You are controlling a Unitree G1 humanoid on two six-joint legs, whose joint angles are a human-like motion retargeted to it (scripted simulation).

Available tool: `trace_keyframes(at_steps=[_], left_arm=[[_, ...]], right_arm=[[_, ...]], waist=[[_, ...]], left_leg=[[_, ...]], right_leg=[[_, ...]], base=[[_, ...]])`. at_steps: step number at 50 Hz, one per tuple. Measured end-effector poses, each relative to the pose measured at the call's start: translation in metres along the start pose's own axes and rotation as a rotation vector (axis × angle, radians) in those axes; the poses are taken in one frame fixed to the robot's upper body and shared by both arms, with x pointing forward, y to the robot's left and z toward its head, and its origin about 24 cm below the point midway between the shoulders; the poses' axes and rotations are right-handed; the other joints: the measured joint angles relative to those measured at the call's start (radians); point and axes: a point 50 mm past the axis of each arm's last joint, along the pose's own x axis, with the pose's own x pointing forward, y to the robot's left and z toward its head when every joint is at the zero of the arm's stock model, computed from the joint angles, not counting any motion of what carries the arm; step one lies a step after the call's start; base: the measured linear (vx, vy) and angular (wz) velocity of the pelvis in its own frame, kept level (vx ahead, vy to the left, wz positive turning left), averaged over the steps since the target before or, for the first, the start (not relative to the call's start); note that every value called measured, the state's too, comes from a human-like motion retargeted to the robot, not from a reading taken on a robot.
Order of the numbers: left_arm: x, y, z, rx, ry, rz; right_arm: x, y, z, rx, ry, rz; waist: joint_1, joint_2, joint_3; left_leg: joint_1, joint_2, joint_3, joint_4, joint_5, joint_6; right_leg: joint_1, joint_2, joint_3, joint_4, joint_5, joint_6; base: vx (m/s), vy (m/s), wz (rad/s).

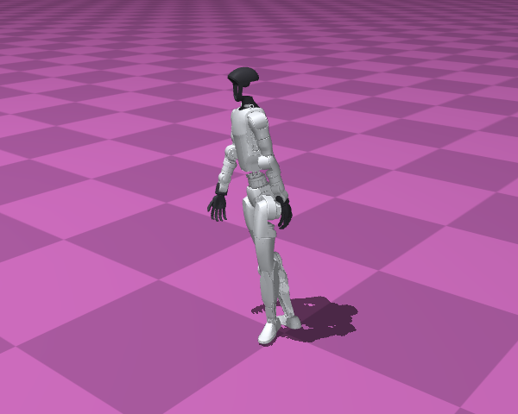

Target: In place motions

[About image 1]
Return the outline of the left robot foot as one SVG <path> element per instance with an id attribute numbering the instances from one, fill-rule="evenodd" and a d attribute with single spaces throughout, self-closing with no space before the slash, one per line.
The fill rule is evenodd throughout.
<path id="1" fill-rule="evenodd" d="M 270 323 L 265 323 L 262 333 L 258 336 L 258 342 L 261 344 L 267 344 L 274 340 L 278 329 L 281 327 L 281 321 L 276 317 L 276 323 L 272 324 L 272 318 Z"/>

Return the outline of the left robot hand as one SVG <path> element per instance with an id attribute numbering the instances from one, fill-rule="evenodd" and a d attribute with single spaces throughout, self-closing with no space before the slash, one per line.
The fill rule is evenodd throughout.
<path id="1" fill-rule="evenodd" d="M 289 199 L 287 198 L 287 200 L 284 203 L 281 196 L 276 196 L 275 200 L 281 204 L 281 220 L 278 223 L 278 227 L 281 226 L 279 229 L 285 229 L 289 225 L 291 218 L 293 216 L 291 206 L 288 204 Z M 284 225 L 282 225 L 283 221 Z"/>

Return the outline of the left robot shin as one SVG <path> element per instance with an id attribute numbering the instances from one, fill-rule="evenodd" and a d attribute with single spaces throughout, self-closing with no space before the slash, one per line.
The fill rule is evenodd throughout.
<path id="1" fill-rule="evenodd" d="M 262 301 L 265 304 L 267 323 L 270 323 L 272 318 L 272 324 L 276 323 L 276 302 L 280 285 L 278 270 L 279 263 L 274 260 L 273 272 L 269 275 L 268 272 L 262 271 L 260 278 Z"/>

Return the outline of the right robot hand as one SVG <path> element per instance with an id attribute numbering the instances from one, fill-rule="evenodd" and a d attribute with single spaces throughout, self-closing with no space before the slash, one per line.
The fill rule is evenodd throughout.
<path id="1" fill-rule="evenodd" d="M 212 217 L 213 220 L 214 220 L 214 215 L 213 214 L 214 214 L 214 211 L 215 211 L 215 219 L 216 219 L 217 222 L 218 222 L 218 217 L 219 217 L 220 221 L 223 221 L 223 219 L 222 219 L 222 209 L 223 209 L 224 220 L 227 220 L 226 215 L 225 215 L 226 201 L 225 201 L 225 198 L 224 198 L 224 196 L 227 195 L 227 192 L 226 193 L 219 192 L 219 186 L 220 186 L 220 184 L 217 183 L 216 191 L 215 191 L 215 193 L 217 195 L 215 197 L 213 197 L 213 200 L 209 203 L 209 205 L 207 207 L 207 211 L 210 211 L 210 209 L 212 207 L 211 217 Z"/>

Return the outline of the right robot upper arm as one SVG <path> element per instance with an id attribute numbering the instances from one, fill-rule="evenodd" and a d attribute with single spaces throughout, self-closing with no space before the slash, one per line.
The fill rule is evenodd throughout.
<path id="1" fill-rule="evenodd" d="M 232 112 L 231 112 L 231 122 L 232 122 L 232 116 L 233 116 L 233 113 L 236 109 L 234 109 Z M 232 131 L 231 131 L 231 139 L 232 139 L 232 145 L 229 145 L 226 149 L 225 149 L 225 155 L 228 157 L 229 160 L 237 160 L 237 151 L 236 151 L 236 147 L 235 147 L 235 142 L 234 142 L 234 138 L 233 138 L 233 134 L 232 134 Z"/>

